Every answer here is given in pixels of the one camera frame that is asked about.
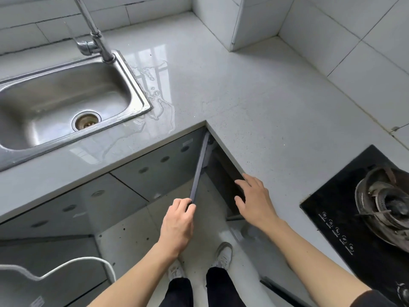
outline black glass stovetop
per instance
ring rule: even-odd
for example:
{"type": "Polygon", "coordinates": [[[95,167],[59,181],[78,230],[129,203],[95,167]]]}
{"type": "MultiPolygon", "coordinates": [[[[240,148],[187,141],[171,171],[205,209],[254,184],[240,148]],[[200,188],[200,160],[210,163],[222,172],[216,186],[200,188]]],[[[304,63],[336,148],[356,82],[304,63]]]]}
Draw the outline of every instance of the black glass stovetop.
{"type": "Polygon", "coordinates": [[[409,253],[375,236],[355,204],[356,185],[382,165],[397,168],[371,145],[300,206],[359,279],[398,306],[409,307],[397,292],[409,289],[409,253]]]}

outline leg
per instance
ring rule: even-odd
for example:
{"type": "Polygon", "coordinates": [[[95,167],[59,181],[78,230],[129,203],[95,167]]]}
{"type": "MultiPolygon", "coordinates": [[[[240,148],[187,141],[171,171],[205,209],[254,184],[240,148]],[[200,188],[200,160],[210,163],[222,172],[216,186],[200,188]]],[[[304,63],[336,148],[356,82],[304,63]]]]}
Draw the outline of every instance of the leg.
{"type": "Polygon", "coordinates": [[[168,269],[170,279],[165,298],[159,307],[193,307],[193,290],[181,263],[176,260],[168,269]]]}
{"type": "Polygon", "coordinates": [[[173,279],[159,307],[193,307],[193,291],[189,279],[173,279]]]}
{"type": "Polygon", "coordinates": [[[246,307],[228,274],[232,255],[233,247],[227,242],[217,249],[216,261],[206,275],[209,307],[246,307]]]}

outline person's left hand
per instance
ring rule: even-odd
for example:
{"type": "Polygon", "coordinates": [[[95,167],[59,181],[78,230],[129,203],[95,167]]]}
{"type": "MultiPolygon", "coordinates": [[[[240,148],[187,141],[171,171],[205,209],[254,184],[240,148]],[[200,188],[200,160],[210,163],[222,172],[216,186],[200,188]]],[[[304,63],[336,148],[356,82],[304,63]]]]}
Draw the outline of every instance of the person's left hand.
{"type": "Polygon", "coordinates": [[[193,215],[196,205],[191,204],[187,207],[191,201],[190,198],[175,199],[163,218],[160,229],[158,243],[165,252],[169,252],[176,258],[187,247],[193,236],[193,215]]]}

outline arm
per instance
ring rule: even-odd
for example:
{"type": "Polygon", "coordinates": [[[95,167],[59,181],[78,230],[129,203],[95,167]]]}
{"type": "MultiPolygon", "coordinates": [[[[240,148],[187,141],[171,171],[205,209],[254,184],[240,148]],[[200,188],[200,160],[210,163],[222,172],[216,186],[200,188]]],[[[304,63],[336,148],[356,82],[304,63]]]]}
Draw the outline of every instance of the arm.
{"type": "Polygon", "coordinates": [[[241,215],[279,247],[317,305],[350,307],[358,296],[370,290],[281,220],[274,210],[268,190],[260,180],[247,174],[243,176],[245,181],[235,181],[246,197],[245,203],[240,197],[235,197],[241,215]]]}
{"type": "Polygon", "coordinates": [[[193,235],[196,206],[175,199],[163,219],[159,241],[134,267],[102,292],[89,307],[145,307],[160,279],[193,235]]]}

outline chrome faucet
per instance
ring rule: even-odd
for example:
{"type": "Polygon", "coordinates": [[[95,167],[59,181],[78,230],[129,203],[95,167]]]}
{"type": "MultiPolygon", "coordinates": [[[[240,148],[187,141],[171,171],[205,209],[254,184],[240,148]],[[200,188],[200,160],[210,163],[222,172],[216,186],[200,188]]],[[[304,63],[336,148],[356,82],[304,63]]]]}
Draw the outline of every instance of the chrome faucet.
{"type": "Polygon", "coordinates": [[[92,54],[100,53],[102,60],[106,63],[112,63],[115,61],[115,55],[112,54],[111,49],[108,46],[108,43],[105,41],[104,36],[102,35],[101,31],[98,30],[92,17],[85,6],[83,0],[74,0],[75,4],[77,5],[79,11],[83,15],[89,29],[91,30],[91,41],[77,41],[74,37],[73,32],[68,27],[68,30],[71,33],[72,38],[74,39],[79,51],[81,54],[85,56],[91,56],[92,54]]]}

